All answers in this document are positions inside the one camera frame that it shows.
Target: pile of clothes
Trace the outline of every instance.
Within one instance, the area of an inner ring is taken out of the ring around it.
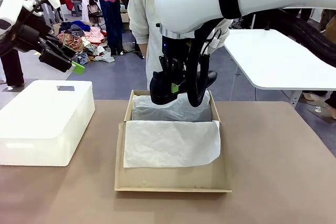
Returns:
[[[91,27],[82,21],[63,22],[57,36],[65,46],[74,50],[72,60],[84,65],[90,60],[113,62],[111,51],[101,44],[106,41],[106,32],[98,27]]]

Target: white sweatshirt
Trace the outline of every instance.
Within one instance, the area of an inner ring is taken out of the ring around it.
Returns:
[[[148,44],[146,55],[146,75],[147,88],[154,71],[162,71],[159,56],[162,54],[162,35],[156,23],[159,20],[155,13],[154,0],[130,0],[128,4],[128,14],[130,17],[130,29],[138,44]],[[222,29],[222,36],[216,48],[224,45],[224,40],[229,35],[228,27],[232,20],[224,20],[218,28]],[[208,53],[212,53],[216,48],[209,48]]]

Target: brown table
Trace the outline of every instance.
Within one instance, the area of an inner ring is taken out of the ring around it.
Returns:
[[[68,167],[0,167],[0,223],[335,224],[336,161],[282,102],[217,102],[232,194],[114,192],[126,101],[96,101]]]

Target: chair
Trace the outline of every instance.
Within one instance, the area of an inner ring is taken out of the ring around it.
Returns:
[[[89,6],[96,6],[98,11],[92,13]],[[93,18],[95,20],[94,24],[97,24],[98,27],[102,30],[101,25],[99,25],[99,19],[104,18],[104,16],[103,16],[103,13],[102,13],[101,9],[99,8],[97,2],[95,0],[89,0],[89,4],[88,4],[87,8],[88,8],[88,11],[89,11],[89,18]]]

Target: white plastic bin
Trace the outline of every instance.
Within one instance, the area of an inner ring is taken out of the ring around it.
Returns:
[[[0,110],[0,165],[67,166],[94,107],[92,82],[34,81]]]

